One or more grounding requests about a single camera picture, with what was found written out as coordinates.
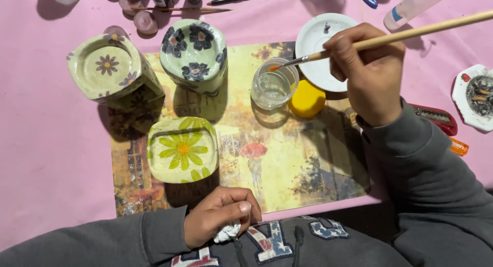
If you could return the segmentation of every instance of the white saucer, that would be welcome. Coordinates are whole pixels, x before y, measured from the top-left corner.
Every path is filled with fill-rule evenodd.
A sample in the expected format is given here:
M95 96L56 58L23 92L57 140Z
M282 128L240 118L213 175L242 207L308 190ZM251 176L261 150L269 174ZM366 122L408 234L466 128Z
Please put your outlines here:
M330 25L327 34L324 33L326 24ZM336 13L322 14L312 18L301 28L296 38L296 58L324 50L322 44L334 34L356 25L358 23L354 19ZM329 59L304 63L299 67L309 81L324 90L331 92L348 90L347 81L338 81L330 74Z

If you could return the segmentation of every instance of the crumpled paper towel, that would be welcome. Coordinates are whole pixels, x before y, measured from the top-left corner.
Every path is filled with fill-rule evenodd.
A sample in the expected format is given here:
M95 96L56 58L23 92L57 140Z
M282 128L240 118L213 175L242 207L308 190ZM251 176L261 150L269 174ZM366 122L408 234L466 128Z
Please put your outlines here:
M214 242L224 242L231 239L234 239L238 232L240 232L240 220L234 220L231 224L223 226L217 233L214 235Z

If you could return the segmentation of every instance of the strawberry design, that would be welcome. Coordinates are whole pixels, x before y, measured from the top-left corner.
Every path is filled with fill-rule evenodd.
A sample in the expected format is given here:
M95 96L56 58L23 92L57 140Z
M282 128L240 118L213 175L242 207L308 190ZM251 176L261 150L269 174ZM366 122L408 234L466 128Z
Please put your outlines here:
M468 76L467 74L462 74L460 78L462 78L464 82L469 82L471 80L471 77Z

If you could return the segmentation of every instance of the ash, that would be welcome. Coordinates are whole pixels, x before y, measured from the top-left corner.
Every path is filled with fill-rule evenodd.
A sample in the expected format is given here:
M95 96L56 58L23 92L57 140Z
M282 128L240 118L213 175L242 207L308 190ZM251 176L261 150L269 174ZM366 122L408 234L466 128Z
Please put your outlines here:
M467 102L481 116L493 116L493 78L479 75L469 82L466 89Z

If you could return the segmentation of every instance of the table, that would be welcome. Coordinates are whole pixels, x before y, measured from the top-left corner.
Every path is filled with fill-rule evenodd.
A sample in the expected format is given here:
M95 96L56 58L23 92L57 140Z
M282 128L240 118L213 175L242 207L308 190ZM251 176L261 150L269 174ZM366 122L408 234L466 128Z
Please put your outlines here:
M171 23L198 17L190 12L174 12L171 18L160 14L157 36L142 39L112 1L80 0L71 6L52 0L4 1L0 250L59 227L115 217L109 136L100 118L107 112L98 112L97 104L86 100L71 81L67 53L110 25L123 27L141 52L156 52ZM385 29L384 15L401 0L377 1L380 5L373 10L362 0L254 0L224 5L234 10L202 19L220 29L229 46L293 41L304 23L325 12ZM444 0L406 27L489 9L489 0ZM493 67L492 25L488 21L406 41L402 95L407 101L441 108L460 120L450 98L452 82L474 64ZM461 122L456 138L470 145L464 160L478 179L493 187L485 153L493 148L493 134ZM304 207L298 214L380 202L385 199L381 179L372 179L368 196ZM272 214L267 217L279 219L287 213Z

